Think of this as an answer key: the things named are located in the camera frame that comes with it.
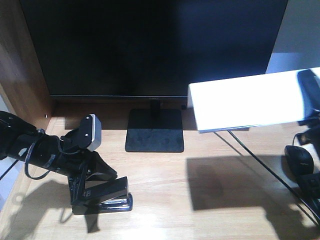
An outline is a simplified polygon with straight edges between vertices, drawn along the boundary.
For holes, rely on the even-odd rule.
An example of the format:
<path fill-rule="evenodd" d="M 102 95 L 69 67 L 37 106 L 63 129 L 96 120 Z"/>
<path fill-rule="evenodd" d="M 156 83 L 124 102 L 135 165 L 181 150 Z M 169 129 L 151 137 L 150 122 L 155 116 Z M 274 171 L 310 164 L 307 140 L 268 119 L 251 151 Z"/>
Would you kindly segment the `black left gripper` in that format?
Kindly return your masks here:
<path fill-rule="evenodd" d="M 96 151 L 79 150 L 75 154 L 60 154 L 53 171 L 67 176 L 72 206 L 84 203 L 86 180 L 115 180 L 117 172 Z"/>

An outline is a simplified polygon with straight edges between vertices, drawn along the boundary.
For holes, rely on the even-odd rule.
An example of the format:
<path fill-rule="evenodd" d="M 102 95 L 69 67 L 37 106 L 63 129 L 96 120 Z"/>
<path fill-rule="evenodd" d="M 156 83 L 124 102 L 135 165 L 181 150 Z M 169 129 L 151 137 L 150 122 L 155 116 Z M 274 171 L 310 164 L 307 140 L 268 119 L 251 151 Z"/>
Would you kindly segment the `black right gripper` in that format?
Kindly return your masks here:
<path fill-rule="evenodd" d="M 312 144 L 315 150 L 320 149 L 320 78 L 311 70 L 297 73 L 297 82 L 303 99 L 303 115 L 305 120 L 298 121 L 299 126 L 307 126 L 308 130 L 297 135 L 301 146 Z"/>

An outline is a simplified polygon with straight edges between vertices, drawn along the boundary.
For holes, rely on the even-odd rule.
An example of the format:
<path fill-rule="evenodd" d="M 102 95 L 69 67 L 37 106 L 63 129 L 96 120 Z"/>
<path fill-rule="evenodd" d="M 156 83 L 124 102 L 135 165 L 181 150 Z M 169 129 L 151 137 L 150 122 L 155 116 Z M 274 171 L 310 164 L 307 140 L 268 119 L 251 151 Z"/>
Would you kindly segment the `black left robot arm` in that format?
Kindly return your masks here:
<path fill-rule="evenodd" d="M 14 114 L 0 113 L 0 158 L 24 162 L 27 177 L 29 165 L 66 176 L 72 205 L 78 205 L 85 196 L 86 181 L 109 182 L 118 177 L 96 152 L 101 142 L 102 124 L 95 114 L 86 115 L 79 127 L 58 137 Z"/>

